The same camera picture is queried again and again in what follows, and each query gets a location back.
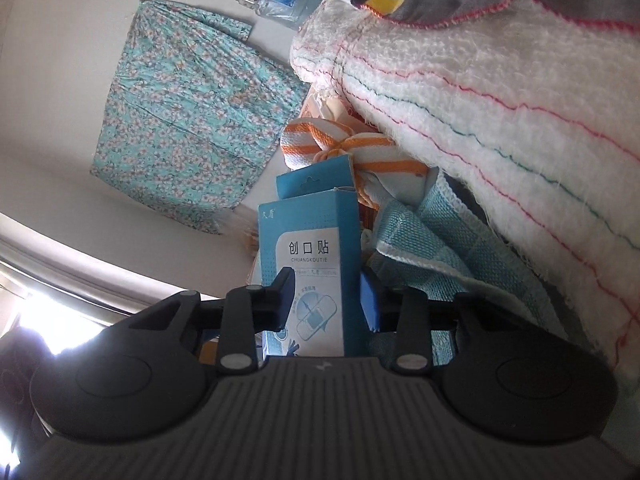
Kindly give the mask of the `teal checked towel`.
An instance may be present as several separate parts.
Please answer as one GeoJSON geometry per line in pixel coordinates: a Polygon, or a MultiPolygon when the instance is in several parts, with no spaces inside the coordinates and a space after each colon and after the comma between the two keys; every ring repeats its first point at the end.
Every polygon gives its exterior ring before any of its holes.
{"type": "Polygon", "coordinates": [[[456,181],[440,172],[419,205],[389,200],[361,235],[367,266],[390,286],[452,301],[475,292],[555,336],[567,337],[533,270],[467,205],[456,181]]]}

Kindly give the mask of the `blue bandage box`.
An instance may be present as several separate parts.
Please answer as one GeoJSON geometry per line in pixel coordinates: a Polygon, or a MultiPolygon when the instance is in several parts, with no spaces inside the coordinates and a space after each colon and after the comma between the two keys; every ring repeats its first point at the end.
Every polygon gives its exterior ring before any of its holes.
{"type": "Polygon", "coordinates": [[[265,356],[362,356],[369,327],[360,307],[360,220],[346,155],[277,177],[279,199],[258,207],[262,282],[288,266],[292,306],[282,330],[264,333],[265,356]]]}

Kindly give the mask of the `orange striped knotted towel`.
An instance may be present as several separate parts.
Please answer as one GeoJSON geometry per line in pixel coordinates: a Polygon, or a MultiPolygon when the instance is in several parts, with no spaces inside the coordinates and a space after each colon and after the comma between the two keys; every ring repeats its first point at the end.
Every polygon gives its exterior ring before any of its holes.
{"type": "Polygon", "coordinates": [[[292,170],[347,157],[359,203],[374,210],[390,200],[420,204],[426,192],[427,166],[379,132],[357,132],[329,119],[298,118],[284,128],[280,147],[292,170]]]}

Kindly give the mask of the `teal floral cloth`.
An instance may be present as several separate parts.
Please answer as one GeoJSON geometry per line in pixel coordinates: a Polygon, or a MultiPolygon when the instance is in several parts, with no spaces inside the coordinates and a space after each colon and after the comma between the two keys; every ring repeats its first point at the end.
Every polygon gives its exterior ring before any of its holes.
{"type": "Polygon", "coordinates": [[[297,117],[308,87],[248,44],[250,24],[143,0],[104,107],[92,174],[188,228],[218,234],[297,117]]]}

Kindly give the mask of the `white striped blanket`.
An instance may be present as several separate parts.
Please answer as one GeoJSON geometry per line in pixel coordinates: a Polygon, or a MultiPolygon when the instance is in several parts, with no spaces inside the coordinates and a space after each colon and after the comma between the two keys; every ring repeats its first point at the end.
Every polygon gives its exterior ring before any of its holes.
{"type": "Polygon", "coordinates": [[[553,284],[591,342],[639,382],[639,37],[536,3],[440,29],[324,0],[297,75],[464,183],[553,284]]]}

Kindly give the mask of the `blue water bottle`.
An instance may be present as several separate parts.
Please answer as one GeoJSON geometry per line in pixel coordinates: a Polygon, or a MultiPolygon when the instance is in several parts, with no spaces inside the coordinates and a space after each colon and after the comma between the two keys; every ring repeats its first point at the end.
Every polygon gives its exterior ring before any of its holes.
{"type": "Polygon", "coordinates": [[[322,0],[257,0],[255,13],[261,18],[299,30],[322,0]]]}

